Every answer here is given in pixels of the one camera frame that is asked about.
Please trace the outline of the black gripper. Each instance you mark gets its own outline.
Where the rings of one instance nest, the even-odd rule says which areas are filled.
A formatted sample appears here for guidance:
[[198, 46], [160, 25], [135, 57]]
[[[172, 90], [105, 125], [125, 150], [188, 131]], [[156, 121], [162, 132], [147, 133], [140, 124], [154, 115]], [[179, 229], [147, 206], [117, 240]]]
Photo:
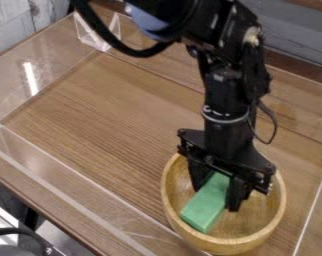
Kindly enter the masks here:
[[214, 152], [206, 144], [206, 132], [196, 129], [178, 131], [180, 144], [178, 153], [187, 158], [191, 183], [199, 191], [215, 173], [230, 178], [226, 208], [238, 212], [252, 190], [267, 195], [276, 167], [256, 150], [252, 142], [247, 143], [234, 156]]

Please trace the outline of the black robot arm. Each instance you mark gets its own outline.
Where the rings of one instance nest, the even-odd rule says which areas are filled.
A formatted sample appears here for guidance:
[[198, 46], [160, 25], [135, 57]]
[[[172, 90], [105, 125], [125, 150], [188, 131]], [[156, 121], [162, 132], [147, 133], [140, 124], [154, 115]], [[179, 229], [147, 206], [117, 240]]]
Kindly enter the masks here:
[[123, 0], [132, 21], [156, 41], [135, 49], [109, 30], [89, 0], [72, 2], [89, 27], [121, 53], [148, 58], [176, 43], [186, 45], [204, 83], [204, 128], [178, 131], [178, 152], [188, 161], [195, 190], [216, 173], [230, 178], [226, 208], [238, 211], [252, 191], [270, 192], [276, 173], [254, 145], [260, 139], [256, 113], [275, 116], [263, 103], [272, 76], [256, 14], [239, 0]]

